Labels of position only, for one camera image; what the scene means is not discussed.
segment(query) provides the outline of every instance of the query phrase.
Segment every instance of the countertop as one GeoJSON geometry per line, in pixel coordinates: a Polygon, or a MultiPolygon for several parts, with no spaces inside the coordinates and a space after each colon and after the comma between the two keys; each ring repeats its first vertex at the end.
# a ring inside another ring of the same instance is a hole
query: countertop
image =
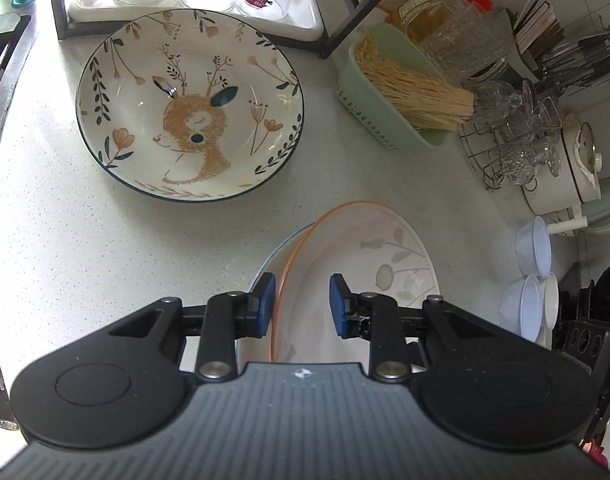
{"type": "MultiPolygon", "coordinates": [[[[144,196],[92,160],[76,125],[80,73],[101,38],[59,43],[49,0],[0,143],[0,362],[9,388],[29,362],[163,296],[186,304],[246,289],[272,249],[334,206],[398,211],[434,263],[448,301],[497,320],[520,277],[516,230],[533,218],[518,187],[483,189],[454,135],[436,150],[383,149],[336,99],[334,60],[285,49],[307,119],[285,168],[258,189],[191,205],[144,196]]],[[[328,25],[342,0],[319,0],[328,25]]],[[[342,59],[337,53],[336,62],[342,59]]],[[[554,272],[578,259],[552,237],[554,272]]],[[[22,447],[0,430],[0,465],[22,447]]]]}

